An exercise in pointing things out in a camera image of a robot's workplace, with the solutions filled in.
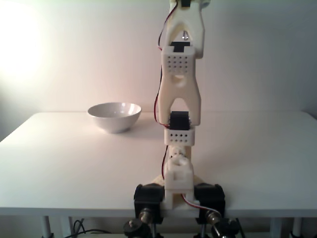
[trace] white bowl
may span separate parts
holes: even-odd
[[[133,103],[103,103],[88,109],[96,125],[109,133],[129,129],[141,114],[141,107]]]

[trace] metal screw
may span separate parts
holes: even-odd
[[[142,209],[142,211],[139,214],[139,219],[145,224],[151,224],[153,221],[151,210],[148,208]]]
[[[216,223],[218,223],[220,221],[221,215],[217,212],[207,212],[206,213],[206,219],[207,222],[214,226]]]
[[[183,32],[183,37],[182,38],[183,38],[184,41],[188,41],[189,36],[188,36],[188,32],[187,31]]]
[[[132,227],[134,227],[134,223],[133,223],[133,221],[131,220],[131,221],[129,221],[129,225],[130,225],[130,227],[132,228]]]

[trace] cable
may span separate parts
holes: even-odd
[[[91,230],[86,230],[85,232],[79,232],[79,233],[76,233],[76,234],[73,234],[73,235],[70,235],[70,236],[67,236],[67,237],[64,237],[64,238],[72,238],[72,237],[75,237],[77,235],[86,234],[87,232],[100,232],[100,233],[103,233],[103,234],[111,234],[111,232],[108,232],[108,231],[98,230],[98,229],[91,229]]]
[[[240,228],[241,237],[242,237],[242,238],[246,238],[246,236],[244,235],[242,226],[241,226],[241,224],[240,224],[239,218],[236,218],[236,221],[237,221],[237,223],[238,223],[238,225],[239,225],[239,228]]]
[[[158,87],[158,93],[157,96],[155,97],[155,101],[154,101],[154,119],[157,123],[159,123],[160,125],[165,126],[165,128],[168,128],[168,125],[166,124],[162,124],[157,120],[157,103],[158,103],[158,98],[159,98],[159,89],[160,89],[160,84],[162,83],[162,76],[163,76],[163,69],[162,67],[160,68],[160,80],[159,80],[159,87]]]
[[[83,232],[86,232],[86,231],[85,231],[85,228],[84,228],[84,225],[83,225],[83,221],[84,221],[84,219],[81,219],[81,221],[76,220],[76,221],[74,222],[74,225],[73,225],[73,233],[74,233],[74,234],[79,233],[80,228],[83,229]],[[78,226],[77,231],[75,231],[75,227],[76,227],[77,222],[79,222],[79,226]]]
[[[167,154],[167,149],[168,149],[168,145],[166,146],[166,149],[165,149],[165,154],[164,154],[164,157],[163,157],[163,161],[162,161],[162,168],[161,168],[161,173],[162,173],[162,178],[164,178],[164,164],[165,164],[165,158],[166,158],[166,154]]]
[[[159,48],[160,50],[162,50],[162,48],[160,47],[160,38],[161,38],[162,33],[163,33],[163,31],[164,31],[165,24],[167,23],[167,20],[170,18],[170,16],[172,16],[172,14],[175,12],[177,6],[178,6],[178,0],[176,0],[176,5],[175,5],[175,7],[173,8],[172,11],[170,11],[169,15],[167,16],[167,18],[166,18],[166,20],[165,20],[165,22],[164,22],[164,25],[163,25],[163,29],[162,29],[162,31],[160,32],[160,35],[159,35],[159,37],[158,37],[158,48]]]
[[[204,209],[204,210],[208,210],[208,211],[213,211],[213,212],[218,213],[218,214],[221,216],[221,213],[218,212],[218,211],[215,210],[215,209],[212,209],[212,208],[209,208],[209,207],[200,206],[200,205],[197,205],[197,204],[194,204],[194,203],[188,201],[188,200],[186,199],[186,197],[184,196],[184,194],[182,194],[182,198],[183,198],[183,200],[184,200],[188,205],[190,205],[191,207],[195,207],[195,208],[199,208],[199,209]]]
[[[166,20],[165,20],[165,22],[164,22],[162,31],[161,31],[160,34],[159,34],[159,37],[158,37],[158,48],[159,48],[160,50],[162,50],[162,48],[160,47],[160,38],[161,38],[162,33],[163,33],[163,31],[164,31],[165,24],[167,23],[167,20],[172,16],[172,14],[175,12],[177,6],[178,6],[178,0],[176,0],[176,5],[175,5],[175,7],[173,8],[173,10],[168,14],[168,16],[167,16],[167,18],[166,18]],[[160,69],[160,81],[159,81],[158,94],[157,94],[157,96],[156,96],[156,98],[155,98],[155,102],[154,102],[154,119],[155,119],[156,122],[158,122],[158,120],[157,120],[156,108],[157,108],[157,103],[158,103],[160,84],[161,84],[161,82],[162,82],[162,74],[163,74],[163,72],[162,72],[162,67],[161,67],[161,69]],[[161,124],[161,125],[163,125],[163,126],[165,126],[165,127],[168,127],[168,125],[166,125],[166,124],[162,124],[162,123],[160,123],[160,122],[158,122],[158,123]]]

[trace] mounting knob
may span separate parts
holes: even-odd
[[[123,233],[129,238],[151,238],[150,227],[140,219],[132,219],[124,224]]]
[[[240,231],[239,224],[229,219],[222,219],[219,223],[219,229],[222,230],[223,233],[231,236],[235,236]]]

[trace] perforated bracket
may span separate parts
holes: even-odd
[[[189,130],[164,130],[165,145],[193,146],[195,145],[195,128]]]

